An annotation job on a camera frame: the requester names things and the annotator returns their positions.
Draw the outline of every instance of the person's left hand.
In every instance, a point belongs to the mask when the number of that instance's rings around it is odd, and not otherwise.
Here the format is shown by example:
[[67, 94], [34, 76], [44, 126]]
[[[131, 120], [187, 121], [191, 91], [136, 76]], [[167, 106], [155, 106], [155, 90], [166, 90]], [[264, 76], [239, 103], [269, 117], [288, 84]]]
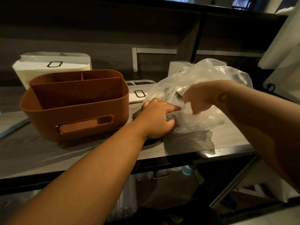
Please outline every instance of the person's left hand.
[[166, 121], [166, 114], [181, 110], [181, 107], [154, 98], [142, 105], [141, 112], [133, 121], [147, 139], [159, 138], [170, 132], [175, 120]]

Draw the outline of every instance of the wooden table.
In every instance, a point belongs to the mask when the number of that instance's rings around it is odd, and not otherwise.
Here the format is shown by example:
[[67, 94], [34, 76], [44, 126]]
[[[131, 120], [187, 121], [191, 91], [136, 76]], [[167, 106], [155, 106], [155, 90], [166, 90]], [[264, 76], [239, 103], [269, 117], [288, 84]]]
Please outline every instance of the wooden table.
[[[0, 88], [0, 110], [19, 110], [15, 103], [23, 92], [22, 87]], [[128, 123], [141, 105], [130, 105]], [[58, 145], [41, 138], [31, 123], [25, 125], [0, 140], [0, 185], [1, 181], [17, 177], [40, 177], [55, 172], [59, 175], [111, 134], [104, 133]], [[163, 140], [149, 142], [140, 152], [133, 173], [251, 153], [251, 145], [233, 123], [226, 119], [223, 125], [210, 131], [168, 133]]]

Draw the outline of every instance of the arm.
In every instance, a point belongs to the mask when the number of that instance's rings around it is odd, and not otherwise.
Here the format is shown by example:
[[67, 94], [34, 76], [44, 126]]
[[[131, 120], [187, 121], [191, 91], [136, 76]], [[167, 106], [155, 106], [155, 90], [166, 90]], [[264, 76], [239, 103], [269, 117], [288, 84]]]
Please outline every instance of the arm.
[[147, 102], [143, 108], [133, 122], [46, 186], [7, 225], [104, 223], [145, 140], [169, 132], [175, 121], [167, 122], [166, 113], [181, 109], [159, 99]]
[[218, 107], [264, 161], [300, 192], [300, 105], [227, 80], [192, 85], [183, 97], [193, 113]]

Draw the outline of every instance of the forearm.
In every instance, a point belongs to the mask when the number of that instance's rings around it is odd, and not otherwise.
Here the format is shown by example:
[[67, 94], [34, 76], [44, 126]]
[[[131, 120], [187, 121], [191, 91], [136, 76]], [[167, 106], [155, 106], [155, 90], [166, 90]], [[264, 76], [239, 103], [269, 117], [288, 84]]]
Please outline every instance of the forearm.
[[128, 124], [33, 198], [8, 224], [100, 224], [118, 200], [145, 137]]
[[235, 82], [219, 81], [210, 88], [212, 104], [226, 114], [273, 169], [299, 187], [295, 182], [300, 172], [300, 106]]

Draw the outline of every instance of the brown storage box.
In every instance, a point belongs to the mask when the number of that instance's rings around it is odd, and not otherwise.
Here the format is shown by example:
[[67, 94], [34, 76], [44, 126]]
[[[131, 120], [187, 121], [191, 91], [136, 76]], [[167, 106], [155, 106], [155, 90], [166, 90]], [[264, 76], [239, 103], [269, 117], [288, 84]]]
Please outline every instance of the brown storage box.
[[118, 71], [50, 73], [29, 85], [20, 107], [47, 140], [75, 140], [118, 129], [128, 121], [129, 89]]

